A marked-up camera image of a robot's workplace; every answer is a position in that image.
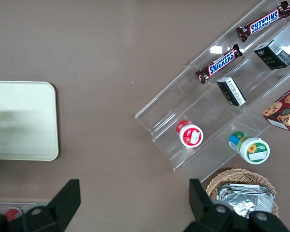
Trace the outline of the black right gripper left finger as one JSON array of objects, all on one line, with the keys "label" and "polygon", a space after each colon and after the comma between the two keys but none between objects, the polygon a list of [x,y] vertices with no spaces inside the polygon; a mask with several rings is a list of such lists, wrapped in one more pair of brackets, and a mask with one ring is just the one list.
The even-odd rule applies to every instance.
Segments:
[{"label": "black right gripper left finger", "polygon": [[71,179],[46,205],[30,209],[22,218],[25,232],[63,232],[81,203],[80,182]]}]

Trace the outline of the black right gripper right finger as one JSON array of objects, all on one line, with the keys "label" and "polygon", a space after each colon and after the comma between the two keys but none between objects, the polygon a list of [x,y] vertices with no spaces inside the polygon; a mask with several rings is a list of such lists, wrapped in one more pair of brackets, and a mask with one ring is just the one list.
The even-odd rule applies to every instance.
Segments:
[{"label": "black right gripper right finger", "polygon": [[232,211],[222,204],[214,204],[199,179],[189,180],[189,204],[195,220],[186,232],[230,232]]}]

